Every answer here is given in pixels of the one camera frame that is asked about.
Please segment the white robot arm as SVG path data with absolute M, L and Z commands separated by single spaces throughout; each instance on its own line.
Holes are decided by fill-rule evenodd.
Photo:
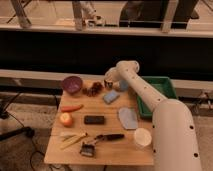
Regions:
M 107 82 L 125 80 L 153 113 L 155 171 L 202 171 L 197 136 L 189 108 L 167 98 L 141 76 L 137 61 L 119 61 L 104 76 Z

